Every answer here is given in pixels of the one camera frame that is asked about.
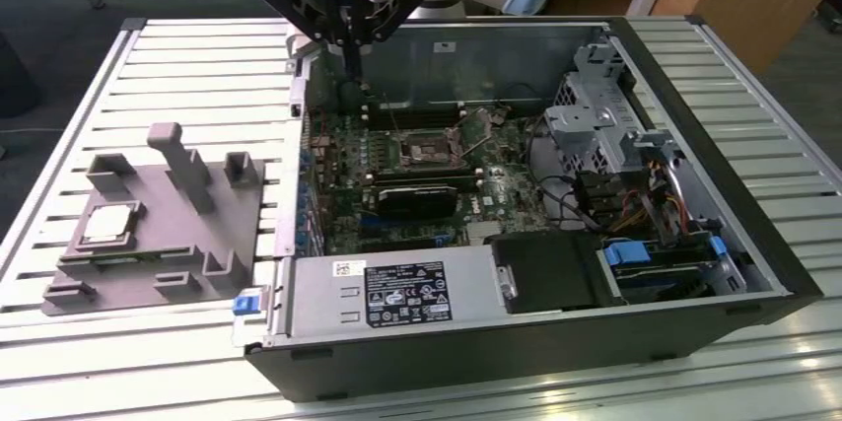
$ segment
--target warning label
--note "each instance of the warning label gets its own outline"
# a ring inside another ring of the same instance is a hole
[[[445,264],[368,267],[366,315],[372,327],[453,320]]]

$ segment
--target blue tab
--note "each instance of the blue tab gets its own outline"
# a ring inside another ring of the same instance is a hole
[[[235,316],[261,314],[261,297],[253,295],[234,298],[233,312]]]
[[[728,255],[728,247],[725,246],[725,242],[723,241],[723,237],[713,236],[711,238],[711,246],[713,246],[713,251],[720,256]]]
[[[617,250],[614,250],[612,247],[606,248],[606,250],[604,250],[604,253],[606,254],[606,261],[609,262],[610,266],[616,266],[620,264],[620,255],[617,254]]]
[[[617,259],[616,264],[652,261],[649,251],[646,251],[646,244],[641,241],[617,242],[609,246],[608,250],[614,252]]]

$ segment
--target floor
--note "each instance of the floor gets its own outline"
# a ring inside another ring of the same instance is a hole
[[[106,0],[93,10],[87,0],[0,0],[0,32],[14,44],[42,87],[42,105],[25,115],[0,118],[0,237],[13,224],[30,188],[74,114],[89,83],[129,17],[266,17],[261,0]],[[831,157],[842,165],[842,35],[813,20],[763,80]],[[39,131],[9,133],[11,130]]]

